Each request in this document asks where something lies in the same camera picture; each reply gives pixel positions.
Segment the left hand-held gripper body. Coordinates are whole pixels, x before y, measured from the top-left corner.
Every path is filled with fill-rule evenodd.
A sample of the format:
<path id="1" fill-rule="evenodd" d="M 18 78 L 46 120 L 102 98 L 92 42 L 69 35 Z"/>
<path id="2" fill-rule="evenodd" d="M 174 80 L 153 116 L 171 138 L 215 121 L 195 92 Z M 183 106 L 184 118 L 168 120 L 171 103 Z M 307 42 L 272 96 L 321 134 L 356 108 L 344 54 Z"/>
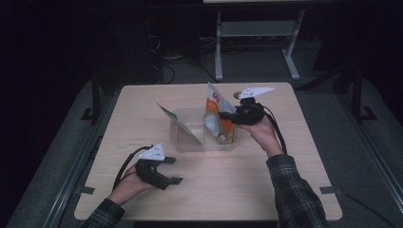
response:
<path id="1" fill-rule="evenodd" d="M 161 143 L 152 146 L 139 155 L 135 164 L 137 176 L 144 182 L 165 190 L 171 179 L 159 173 L 157 168 L 164 160 L 163 145 Z"/>

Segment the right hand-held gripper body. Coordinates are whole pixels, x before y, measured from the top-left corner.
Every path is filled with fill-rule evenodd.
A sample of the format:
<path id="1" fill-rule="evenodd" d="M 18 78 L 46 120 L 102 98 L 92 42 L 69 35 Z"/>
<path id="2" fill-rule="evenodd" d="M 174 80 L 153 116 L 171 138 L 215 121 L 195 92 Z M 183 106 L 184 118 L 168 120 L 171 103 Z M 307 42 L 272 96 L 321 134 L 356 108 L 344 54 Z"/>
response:
<path id="1" fill-rule="evenodd" d="M 231 118 L 233 124 L 253 125 L 257 124 L 265 116 L 264 107 L 256 102 L 256 97 L 273 91 L 272 86 L 247 87 L 240 94 L 240 106 Z"/>

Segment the orange white snack packet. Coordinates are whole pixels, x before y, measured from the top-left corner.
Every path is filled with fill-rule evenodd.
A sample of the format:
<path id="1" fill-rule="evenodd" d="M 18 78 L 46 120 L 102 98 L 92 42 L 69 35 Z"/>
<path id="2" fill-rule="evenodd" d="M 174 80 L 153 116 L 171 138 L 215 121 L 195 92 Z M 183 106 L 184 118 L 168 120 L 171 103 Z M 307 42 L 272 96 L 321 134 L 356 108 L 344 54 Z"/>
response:
<path id="1" fill-rule="evenodd" d="M 234 140 L 235 127 L 231 121 L 222 119 L 219 115 L 220 112 L 234 114 L 236 108 L 221 95 L 213 84 L 209 83 L 203 123 L 219 143 L 229 144 Z"/>

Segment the clear plastic container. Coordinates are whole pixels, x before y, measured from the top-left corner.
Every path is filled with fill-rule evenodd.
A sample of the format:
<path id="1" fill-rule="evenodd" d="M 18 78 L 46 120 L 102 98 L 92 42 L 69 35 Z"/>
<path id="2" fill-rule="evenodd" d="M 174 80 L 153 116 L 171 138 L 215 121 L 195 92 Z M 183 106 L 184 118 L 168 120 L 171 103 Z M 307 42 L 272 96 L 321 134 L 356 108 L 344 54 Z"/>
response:
<path id="1" fill-rule="evenodd" d="M 220 143 L 205 127 L 203 107 L 178 108 L 173 113 L 185 126 L 170 121 L 170 139 L 178 152 L 231 151 L 235 148 L 237 138 L 229 144 Z"/>

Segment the green snack packet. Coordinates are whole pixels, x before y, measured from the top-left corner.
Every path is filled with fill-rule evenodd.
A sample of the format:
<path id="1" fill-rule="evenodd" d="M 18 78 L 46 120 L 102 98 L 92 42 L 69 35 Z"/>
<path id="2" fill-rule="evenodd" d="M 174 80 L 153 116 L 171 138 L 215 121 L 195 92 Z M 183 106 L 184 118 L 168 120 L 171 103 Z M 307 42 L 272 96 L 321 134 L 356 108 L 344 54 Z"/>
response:
<path id="1" fill-rule="evenodd" d="M 202 147 L 204 125 L 201 107 L 174 110 L 169 110 L 160 104 L 158 107 L 170 120 L 170 138 L 179 151 L 189 151 L 189 148 L 186 147 Z"/>

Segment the person's left hand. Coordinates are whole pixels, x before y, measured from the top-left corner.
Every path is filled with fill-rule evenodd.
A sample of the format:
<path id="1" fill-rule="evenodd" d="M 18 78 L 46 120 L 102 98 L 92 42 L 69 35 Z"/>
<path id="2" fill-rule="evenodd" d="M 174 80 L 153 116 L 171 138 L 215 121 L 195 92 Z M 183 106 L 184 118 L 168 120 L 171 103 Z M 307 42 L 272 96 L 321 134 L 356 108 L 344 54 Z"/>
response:
<path id="1" fill-rule="evenodd" d="M 107 198 L 122 206 L 139 196 L 141 193 L 152 189 L 154 189 L 153 185 L 143 182 L 137 174 L 132 171 L 124 175 L 119 184 Z"/>

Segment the person's right hand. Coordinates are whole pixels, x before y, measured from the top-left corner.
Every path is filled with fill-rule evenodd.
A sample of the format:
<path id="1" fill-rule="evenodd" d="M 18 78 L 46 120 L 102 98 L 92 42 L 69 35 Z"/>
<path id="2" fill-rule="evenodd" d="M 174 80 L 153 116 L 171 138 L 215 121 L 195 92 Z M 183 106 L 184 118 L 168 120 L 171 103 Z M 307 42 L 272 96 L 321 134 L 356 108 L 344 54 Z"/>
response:
<path id="1" fill-rule="evenodd" d="M 238 124 L 237 128 L 249 132 L 268 158 L 283 153 L 275 129 L 267 117 L 263 117 L 260 122 L 253 125 Z"/>

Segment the white metal stand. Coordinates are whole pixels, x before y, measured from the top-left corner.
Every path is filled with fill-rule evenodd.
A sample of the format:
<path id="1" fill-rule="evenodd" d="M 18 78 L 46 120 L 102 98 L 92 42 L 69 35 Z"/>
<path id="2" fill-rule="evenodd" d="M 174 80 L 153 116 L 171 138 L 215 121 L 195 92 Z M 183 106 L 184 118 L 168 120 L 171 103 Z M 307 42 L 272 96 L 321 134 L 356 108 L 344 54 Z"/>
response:
<path id="1" fill-rule="evenodd" d="M 215 51 L 215 80 L 223 80 L 221 60 L 221 39 L 233 37 L 289 37 L 288 48 L 282 50 L 282 56 L 287 65 L 291 78 L 300 79 L 292 54 L 304 18 L 305 9 L 301 9 L 295 20 L 277 21 L 223 21 L 221 12 L 217 13 L 216 51 Z"/>

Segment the black metal stand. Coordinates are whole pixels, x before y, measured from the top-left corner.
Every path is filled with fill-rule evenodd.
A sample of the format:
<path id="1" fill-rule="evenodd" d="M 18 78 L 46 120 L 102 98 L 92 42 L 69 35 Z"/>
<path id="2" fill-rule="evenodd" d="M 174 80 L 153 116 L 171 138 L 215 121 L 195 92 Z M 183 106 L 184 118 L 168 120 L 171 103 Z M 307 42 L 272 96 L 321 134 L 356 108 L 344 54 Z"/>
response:
<path id="1" fill-rule="evenodd" d="M 354 119 L 362 124 L 364 121 L 375 121 L 376 116 L 369 106 L 361 105 L 361 95 L 362 95 L 362 74 L 358 66 L 352 67 L 351 73 L 351 84 L 352 84 L 352 100 L 351 100 L 351 110 Z"/>
<path id="2" fill-rule="evenodd" d="M 91 103 L 92 106 L 85 109 L 81 119 L 95 124 L 101 113 L 100 84 L 97 71 L 91 77 Z"/>

